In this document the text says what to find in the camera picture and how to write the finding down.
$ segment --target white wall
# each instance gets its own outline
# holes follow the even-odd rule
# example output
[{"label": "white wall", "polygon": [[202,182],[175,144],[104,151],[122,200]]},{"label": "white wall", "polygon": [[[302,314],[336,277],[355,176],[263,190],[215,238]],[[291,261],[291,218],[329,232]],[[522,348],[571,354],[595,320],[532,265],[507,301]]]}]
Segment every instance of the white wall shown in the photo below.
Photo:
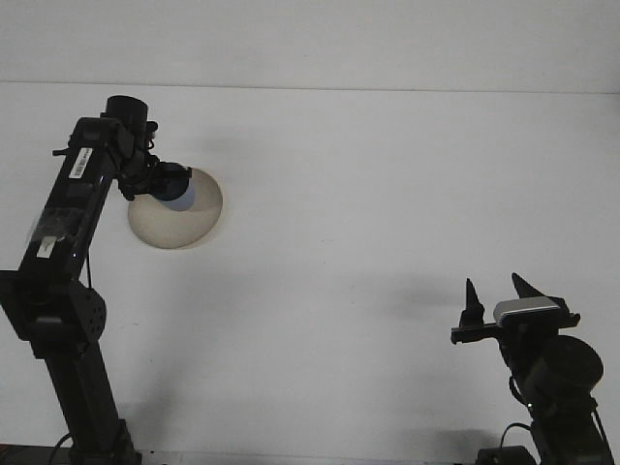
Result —
[{"label": "white wall", "polygon": [[614,0],[0,2],[0,79],[617,92]]}]

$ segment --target sticker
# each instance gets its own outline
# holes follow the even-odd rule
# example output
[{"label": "sticker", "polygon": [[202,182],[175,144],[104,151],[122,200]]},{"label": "sticker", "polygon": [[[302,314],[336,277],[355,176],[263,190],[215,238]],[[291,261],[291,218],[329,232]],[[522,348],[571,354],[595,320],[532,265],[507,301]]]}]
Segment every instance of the sticker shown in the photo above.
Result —
[{"label": "sticker", "polygon": [[93,154],[93,149],[90,147],[83,147],[79,150],[79,154],[77,155],[76,162],[74,163],[74,167],[71,170],[71,174],[69,177],[71,179],[80,179],[84,174],[84,169],[86,165],[88,165],[88,160],[90,160],[90,156]]},{"label": "sticker", "polygon": [[37,252],[37,257],[40,259],[48,259],[49,257],[51,257],[51,251],[54,249],[55,244],[56,236],[46,235],[41,240],[41,246],[39,247],[39,252]]}]

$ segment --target white label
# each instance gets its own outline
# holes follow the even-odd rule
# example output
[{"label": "white label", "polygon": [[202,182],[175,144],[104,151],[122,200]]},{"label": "white label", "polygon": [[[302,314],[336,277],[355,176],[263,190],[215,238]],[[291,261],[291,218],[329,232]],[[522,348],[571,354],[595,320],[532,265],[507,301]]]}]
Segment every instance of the white label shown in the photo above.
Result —
[{"label": "white label", "polygon": [[76,162],[74,163],[74,168],[71,170],[71,174],[69,177],[71,179],[80,179],[84,174],[84,169],[86,165],[88,165],[88,160],[90,160],[90,156],[93,154],[93,149],[90,147],[83,147],[79,150],[79,154],[77,155]]},{"label": "white label", "polygon": [[48,259],[51,257],[51,251],[54,249],[55,244],[56,237],[53,235],[46,235],[41,241],[41,246],[39,247],[37,257],[40,259]]}]

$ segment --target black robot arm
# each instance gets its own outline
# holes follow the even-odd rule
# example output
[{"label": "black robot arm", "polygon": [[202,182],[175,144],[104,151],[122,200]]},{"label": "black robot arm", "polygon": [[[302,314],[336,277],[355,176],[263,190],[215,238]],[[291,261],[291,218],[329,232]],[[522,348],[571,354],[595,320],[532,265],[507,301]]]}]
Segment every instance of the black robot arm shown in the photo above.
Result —
[{"label": "black robot arm", "polygon": [[74,446],[73,465],[135,465],[119,419],[99,346],[106,305],[79,282],[113,179],[123,195],[168,200],[187,188],[191,171],[150,154],[157,124],[147,106],[125,96],[108,99],[99,118],[81,118],[39,223],[17,271],[0,271],[0,303],[36,358],[46,361]]},{"label": "black robot arm", "polygon": [[[467,305],[459,327],[452,329],[452,343],[497,339],[511,371],[511,392],[532,417],[530,431],[542,465],[612,465],[590,395],[603,363],[584,342],[559,335],[560,328],[576,326],[579,315],[563,298],[544,295],[517,274],[512,280],[519,299],[500,302],[494,324],[483,322],[484,308],[467,281]],[[522,463],[524,453],[522,447],[483,449],[477,463]]]}]

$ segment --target cable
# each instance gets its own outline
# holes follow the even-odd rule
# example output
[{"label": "cable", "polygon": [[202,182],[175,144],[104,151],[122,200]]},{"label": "cable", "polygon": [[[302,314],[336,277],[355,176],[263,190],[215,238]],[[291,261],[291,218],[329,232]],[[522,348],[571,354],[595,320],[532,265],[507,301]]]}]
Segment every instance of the cable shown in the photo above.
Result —
[{"label": "cable", "polygon": [[594,410],[594,418],[596,419],[597,426],[599,427],[599,431],[601,432],[601,438],[603,438],[603,442],[607,447],[607,450],[609,450],[609,453],[611,453],[611,446],[609,445],[607,435],[605,434],[605,430],[603,429],[603,422],[601,421],[601,417],[599,417],[599,412],[596,409]]},{"label": "cable", "polygon": [[86,276],[88,279],[88,289],[93,289],[93,278],[90,274],[90,252],[86,252]]},{"label": "cable", "polygon": [[51,465],[53,463],[56,453],[60,450],[60,447],[64,444],[64,442],[67,441],[69,438],[71,438],[71,433],[67,433],[62,438],[60,438],[60,441],[58,441],[56,443],[56,446],[54,446],[54,449],[51,450],[51,454],[49,455],[49,460],[47,461],[47,465]]},{"label": "cable", "polygon": [[516,399],[520,404],[525,405],[525,399],[523,399],[523,395],[519,392],[519,389],[516,388],[516,384],[514,383],[514,376],[510,376],[508,379],[508,387],[511,390],[512,396]]},{"label": "cable", "polygon": [[511,428],[523,428],[527,431],[531,431],[532,428],[529,427],[527,424],[523,424],[523,423],[511,423],[509,424],[506,429],[504,430],[504,434],[502,434],[502,440],[500,441],[500,449],[504,446],[504,439],[506,439],[506,433],[508,433],[508,430]]}]

